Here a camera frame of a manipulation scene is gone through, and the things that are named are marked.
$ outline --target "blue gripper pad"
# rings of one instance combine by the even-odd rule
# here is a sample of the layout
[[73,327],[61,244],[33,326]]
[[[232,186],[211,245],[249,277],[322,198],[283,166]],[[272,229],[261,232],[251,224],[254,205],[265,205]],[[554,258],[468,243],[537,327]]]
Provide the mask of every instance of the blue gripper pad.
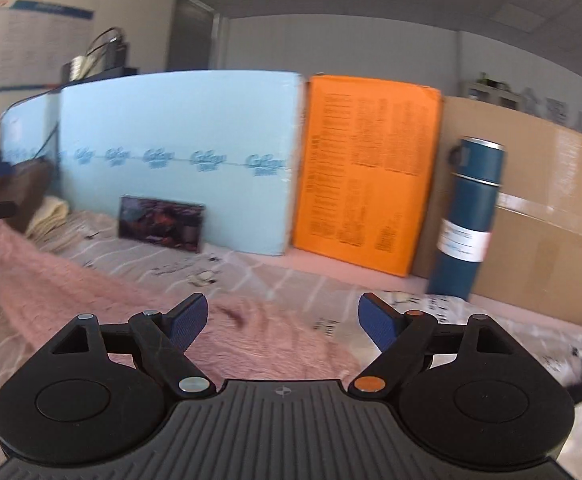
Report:
[[398,338],[394,318],[366,294],[357,303],[357,319],[380,352],[386,351]]
[[189,298],[175,307],[176,316],[171,320],[171,328],[167,333],[175,348],[181,352],[189,348],[197,335],[202,332],[207,325],[209,315],[207,298],[202,294],[190,304],[184,305],[184,303],[189,303]]

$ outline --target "pink blanket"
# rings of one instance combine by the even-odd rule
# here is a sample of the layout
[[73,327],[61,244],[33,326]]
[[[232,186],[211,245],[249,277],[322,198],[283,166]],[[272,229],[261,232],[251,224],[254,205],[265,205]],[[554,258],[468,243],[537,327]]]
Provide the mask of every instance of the pink blanket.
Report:
[[[167,312],[181,300],[42,253],[0,221],[0,305],[36,349],[77,314],[119,323],[148,308]],[[234,296],[213,298],[207,327],[186,354],[219,386],[226,378],[338,378],[346,386],[360,370],[343,346],[294,316]]]

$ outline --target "poster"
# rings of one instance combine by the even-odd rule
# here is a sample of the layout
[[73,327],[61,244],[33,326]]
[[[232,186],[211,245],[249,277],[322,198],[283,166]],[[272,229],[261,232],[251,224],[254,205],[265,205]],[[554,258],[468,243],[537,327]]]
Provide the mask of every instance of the poster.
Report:
[[33,0],[0,0],[0,91],[60,83],[63,64],[84,54],[94,12]]

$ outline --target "thermos lid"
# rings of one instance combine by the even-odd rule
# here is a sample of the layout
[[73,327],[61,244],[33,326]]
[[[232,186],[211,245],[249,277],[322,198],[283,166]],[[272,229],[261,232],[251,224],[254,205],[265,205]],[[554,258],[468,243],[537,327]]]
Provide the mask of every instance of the thermos lid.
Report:
[[498,144],[497,142],[492,142],[486,139],[478,139],[477,137],[463,137],[467,142],[475,142],[476,144],[481,144],[482,146],[487,146],[488,148],[493,148],[494,150],[504,151],[504,146]]
[[504,167],[504,146],[490,140],[464,137],[460,142],[456,176],[499,186]]

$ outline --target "light blue foam board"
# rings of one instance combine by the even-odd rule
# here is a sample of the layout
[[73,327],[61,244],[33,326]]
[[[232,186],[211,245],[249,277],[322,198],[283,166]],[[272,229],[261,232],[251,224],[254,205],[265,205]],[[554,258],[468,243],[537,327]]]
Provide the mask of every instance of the light blue foam board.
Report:
[[60,114],[60,94],[34,97],[8,110],[1,121],[2,158],[17,164],[40,155],[54,154],[57,139],[49,139]]
[[123,195],[201,203],[206,241],[283,254],[303,95],[298,74],[230,70],[129,76],[63,89],[63,197],[75,209],[112,216]]

